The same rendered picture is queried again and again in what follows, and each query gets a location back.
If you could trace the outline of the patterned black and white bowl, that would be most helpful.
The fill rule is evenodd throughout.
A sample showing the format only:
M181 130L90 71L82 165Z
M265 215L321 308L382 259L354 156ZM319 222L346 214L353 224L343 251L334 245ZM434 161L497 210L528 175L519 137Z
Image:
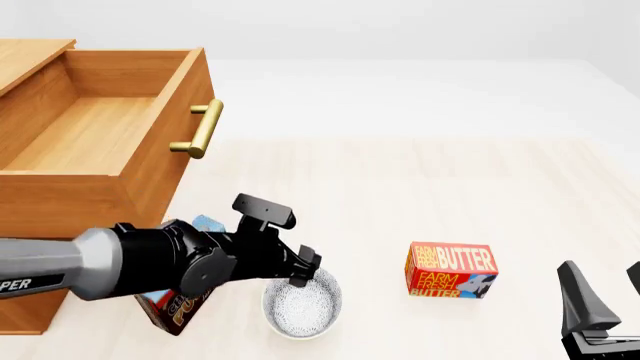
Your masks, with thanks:
M266 283L261 307L274 332L293 340L318 338L336 323L343 305L338 281L318 269L305 287L294 287L287 279Z

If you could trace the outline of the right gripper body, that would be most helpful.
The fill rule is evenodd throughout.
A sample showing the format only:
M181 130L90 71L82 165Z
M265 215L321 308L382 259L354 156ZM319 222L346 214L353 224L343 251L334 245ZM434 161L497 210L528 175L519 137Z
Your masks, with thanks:
M640 335L612 336L602 326L563 326L569 360L640 360Z

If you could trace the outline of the red butter box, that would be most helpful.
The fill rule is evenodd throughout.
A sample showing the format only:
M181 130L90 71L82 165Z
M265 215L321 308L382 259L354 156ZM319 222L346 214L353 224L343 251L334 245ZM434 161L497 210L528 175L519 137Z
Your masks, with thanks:
M498 275L487 245L412 242L405 264L411 296L482 299Z

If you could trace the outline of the open wooden drawer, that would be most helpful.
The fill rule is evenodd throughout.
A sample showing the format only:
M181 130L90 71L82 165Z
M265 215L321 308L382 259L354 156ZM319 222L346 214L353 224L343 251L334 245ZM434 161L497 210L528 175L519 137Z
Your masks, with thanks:
M89 227L164 218L193 160L193 105L216 99L202 49L66 50L59 56L77 99L2 173L26 191L0 237L56 239Z

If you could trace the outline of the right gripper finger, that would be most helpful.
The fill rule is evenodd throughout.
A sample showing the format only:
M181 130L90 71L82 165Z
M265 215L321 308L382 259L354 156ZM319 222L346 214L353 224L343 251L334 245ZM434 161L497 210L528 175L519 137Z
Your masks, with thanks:
M640 295L640 261L630 266L626 273L636 292Z
M606 331L622 320L597 296L572 260L566 260L557 274L563 301L563 338L574 332Z

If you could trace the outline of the wooden cabinet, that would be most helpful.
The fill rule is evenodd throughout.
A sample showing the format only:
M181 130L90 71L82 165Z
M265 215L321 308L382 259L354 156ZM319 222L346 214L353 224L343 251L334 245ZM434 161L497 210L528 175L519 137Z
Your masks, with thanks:
M61 56L71 39L0 39L0 227L19 218L13 213L26 191L2 173L69 107L77 94ZM67 290L0 300L0 335L41 335Z

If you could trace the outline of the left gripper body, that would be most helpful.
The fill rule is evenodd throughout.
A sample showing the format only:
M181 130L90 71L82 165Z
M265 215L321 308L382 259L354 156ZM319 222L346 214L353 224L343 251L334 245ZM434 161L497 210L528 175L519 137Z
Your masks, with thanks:
M300 245L298 254L295 254L291 260L291 275L289 284L302 288L314 279L316 271L320 268L322 256L317 254L313 248L306 245Z

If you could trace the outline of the chocolate pudding box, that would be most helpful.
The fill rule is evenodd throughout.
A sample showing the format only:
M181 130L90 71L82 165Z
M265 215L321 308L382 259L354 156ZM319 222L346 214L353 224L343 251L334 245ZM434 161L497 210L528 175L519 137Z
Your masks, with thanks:
M151 323L170 335L180 335L209 294L229 278L229 261L215 249L193 264L185 275L171 272L167 248L148 246L136 259L134 298Z

